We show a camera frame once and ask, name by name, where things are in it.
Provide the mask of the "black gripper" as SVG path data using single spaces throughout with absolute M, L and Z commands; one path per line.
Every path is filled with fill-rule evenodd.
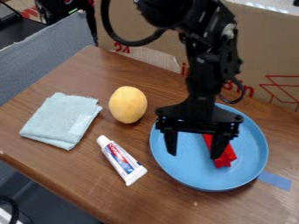
M 154 128 L 164 134 L 168 153 L 176 155 L 177 131 L 210 134 L 209 158 L 217 159 L 230 138 L 238 135 L 242 116 L 216 105 L 216 95 L 189 94 L 186 99 L 156 109 Z

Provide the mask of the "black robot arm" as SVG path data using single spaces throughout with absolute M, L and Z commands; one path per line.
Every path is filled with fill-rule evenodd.
M 209 134 L 209 158 L 217 159 L 242 122 L 240 115 L 214 103 L 222 98 L 222 84 L 238 81 L 242 64 L 234 15 L 220 0 L 134 0 L 134 5 L 158 32 L 178 32 L 189 64 L 186 99 L 156 110 L 154 127 L 162 132 L 166 151 L 176 153 L 178 132 Z

